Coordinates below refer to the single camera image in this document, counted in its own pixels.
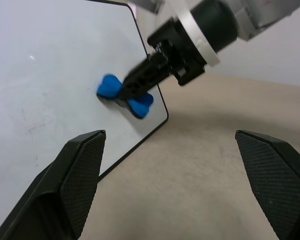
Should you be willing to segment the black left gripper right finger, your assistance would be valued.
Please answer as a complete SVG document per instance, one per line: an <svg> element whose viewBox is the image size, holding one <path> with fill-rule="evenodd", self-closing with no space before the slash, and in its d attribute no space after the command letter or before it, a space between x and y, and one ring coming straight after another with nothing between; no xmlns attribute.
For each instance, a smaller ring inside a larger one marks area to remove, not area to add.
<svg viewBox="0 0 300 240"><path fill-rule="evenodd" d="M300 154L281 139L235 133L251 190L279 240L300 240Z"/></svg>

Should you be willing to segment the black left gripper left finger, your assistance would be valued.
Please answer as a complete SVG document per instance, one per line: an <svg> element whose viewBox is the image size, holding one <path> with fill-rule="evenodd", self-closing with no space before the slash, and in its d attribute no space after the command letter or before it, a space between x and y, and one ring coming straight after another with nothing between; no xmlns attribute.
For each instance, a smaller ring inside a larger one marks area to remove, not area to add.
<svg viewBox="0 0 300 240"><path fill-rule="evenodd" d="M69 140L0 226L0 240L78 240L99 182L105 130Z"/></svg>

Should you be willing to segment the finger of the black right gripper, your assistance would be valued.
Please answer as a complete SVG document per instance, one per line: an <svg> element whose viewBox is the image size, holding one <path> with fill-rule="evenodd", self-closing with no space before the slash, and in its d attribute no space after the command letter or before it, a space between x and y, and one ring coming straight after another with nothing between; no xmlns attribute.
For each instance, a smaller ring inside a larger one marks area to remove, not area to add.
<svg viewBox="0 0 300 240"><path fill-rule="evenodd" d="M176 73L176 71L170 65L167 65L164 69L165 69L164 74L162 74L160 77L153 80L149 80L149 79L123 80L122 87L118 94L119 99L128 100L136 97L141 97L147 91L151 90L160 82L168 78L170 75Z"/></svg>
<svg viewBox="0 0 300 240"><path fill-rule="evenodd" d="M154 80L165 73L168 58L161 52L148 54L147 57L133 67L125 76L125 81L133 79Z"/></svg>

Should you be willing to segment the blue whiteboard eraser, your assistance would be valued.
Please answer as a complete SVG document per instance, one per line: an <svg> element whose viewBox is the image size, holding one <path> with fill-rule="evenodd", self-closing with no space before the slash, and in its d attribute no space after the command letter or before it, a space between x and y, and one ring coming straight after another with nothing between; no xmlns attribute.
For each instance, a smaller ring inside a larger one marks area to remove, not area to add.
<svg viewBox="0 0 300 240"><path fill-rule="evenodd" d="M95 94L101 101L111 101L127 109L137 119L145 118L154 102L154 97L146 92L139 97L121 100L118 95L122 85L123 84L115 75L106 74L103 76L101 84L97 87Z"/></svg>

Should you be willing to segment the white whiteboard with black frame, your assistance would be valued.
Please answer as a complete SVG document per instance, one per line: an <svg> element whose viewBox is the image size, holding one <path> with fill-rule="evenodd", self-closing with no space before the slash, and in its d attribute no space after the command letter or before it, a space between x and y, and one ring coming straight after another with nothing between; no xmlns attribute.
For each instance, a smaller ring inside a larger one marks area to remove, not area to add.
<svg viewBox="0 0 300 240"><path fill-rule="evenodd" d="M146 55L125 3L0 0L0 226L69 140L104 130L104 173L168 120L158 87L143 119L97 98Z"/></svg>

